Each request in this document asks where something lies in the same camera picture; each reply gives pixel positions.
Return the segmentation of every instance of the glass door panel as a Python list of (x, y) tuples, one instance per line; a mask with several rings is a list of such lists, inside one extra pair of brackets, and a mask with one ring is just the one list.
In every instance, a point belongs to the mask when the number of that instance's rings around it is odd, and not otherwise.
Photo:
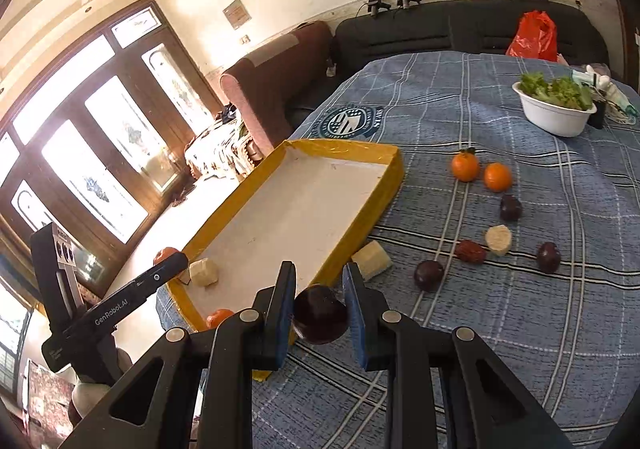
[(119, 22), (111, 31), (116, 37), (118, 44), (126, 48), (159, 26), (162, 26), (162, 23), (154, 10), (149, 6), (127, 17), (124, 21)]
[(63, 64), (14, 118), (22, 143), (27, 144), (62, 101), (114, 55), (106, 37), (101, 35)]
[(71, 241), (74, 244), (74, 259), (76, 260), (76, 268), (80, 275), (87, 281), (96, 282), (100, 279), (100, 276), (102, 276), (104, 272), (104, 267), (98, 263), (95, 255), (90, 254), (82, 248), (80, 242), (69, 234), (65, 227), (55, 219), (53, 214), (49, 212), (49, 209), (44, 206), (33, 190), (31, 190), (28, 183), (24, 180), (14, 194), (11, 203), (27, 225), (31, 227), (33, 232), (40, 230), (51, 222), (54, 222), (59, 226), (60, 229), (62, 229), (65, 234), (71, 238)]
[(127, 162), (164, 191), (177, 176), (167, 145), (120, 79), (112, 77), (84, 105)]
[(202, 103), (164, 44), (142, 55), (142, 60), (196, 136), (213, 124), (211, 112)]
[(107, 171), (71, 121), (54, 133), (42, 155), (102, 225), (123, 243), (129, 241), (147, 212)]

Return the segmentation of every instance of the black sofa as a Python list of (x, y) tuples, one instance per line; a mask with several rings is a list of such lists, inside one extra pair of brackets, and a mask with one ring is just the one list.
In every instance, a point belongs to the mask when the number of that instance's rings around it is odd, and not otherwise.
[(371, 61), (413, 52), (455, 50), (504, 55), (525, 12), (544, 10), (558, 27), (558, 52), (569, 64), (609, 64), (607, 45), (578, 8), (544, 0), (456, 0), (346, 19), (332, 58), (342, 79)]

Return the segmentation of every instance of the lettuce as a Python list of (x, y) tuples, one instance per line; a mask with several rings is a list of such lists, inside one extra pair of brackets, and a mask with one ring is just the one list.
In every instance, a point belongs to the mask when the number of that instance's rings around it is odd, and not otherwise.
[(561, 108), (586, 111), (593, 104), (590, 89), (576, 84), (570, 77), (560, 77), (549, 84), (540, 72), (522, 74), (520, 91)]

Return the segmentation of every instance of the circular logo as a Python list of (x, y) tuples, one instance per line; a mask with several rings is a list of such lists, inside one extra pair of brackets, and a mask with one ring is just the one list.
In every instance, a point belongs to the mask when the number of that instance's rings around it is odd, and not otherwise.
[(382, 122), (383, 108), (347, 106), (334, 109), (320, 122), (318, 135), (322, 138), (349, 140), (358, 135), (373, 135)]

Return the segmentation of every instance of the window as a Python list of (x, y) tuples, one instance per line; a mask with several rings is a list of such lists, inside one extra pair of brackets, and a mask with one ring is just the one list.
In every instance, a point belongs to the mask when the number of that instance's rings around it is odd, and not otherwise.
[(176, 177), (168, 148), (120, 79), (109, 79), (84, 105), (127, 162), (164, 191)]
[(49, 209), (44, 206), (24, 180), (14, 194), (11, 203), (15, 210), (18, 211), (18, 214), (20, 214), (24, 221), (31, 227), (33, 232), (40, 230), (51, 222), (59, 226), (60, 229), (71, 238), (74, 244), (74, 259), (76, 260), (76, 268), (79, 274), (84, 277), (86, 281), (98, 281), (98, 279), (100, 279), (104, 267), (98, 263), (95, 255), (89, 254), (89, 252), (82, 248), (80, 242), (70, 235), (65, 227), (49, 212)]
[(107, 171), (71, 121), (60, 126), (42, 155), (94, 217), (126, 243), (146, 218), (146, 210)]
[(9, 171), (14, 166), (15, 161), (20, 156), (18, 148), (15, 146), (14, 141), (8, 133), (5, 133), (0, 138), (0, 186), (6, 180)]
[(62, 101), (114, 55), (107, 39), (101, 35), (55, 72), (14, 118), (22, 143), (27, 144)]
[(213, 124), (210, 111), (180, 72), (164, 44), (145, 53), (142, 60), (196, 135)]
[(29, 313), (0, 284), (0, 385), (12, 395), (17, 390), (18, 360)]
[(116, 37), (118, 44), (126, 48), (131, 43), (140, 39), (143, 35), (158, 28), (162, 23), (156, 17), (151, 7), (145, 8), (141, 12), (132, 15), (124, 21), (115, 25), (111, 31)]

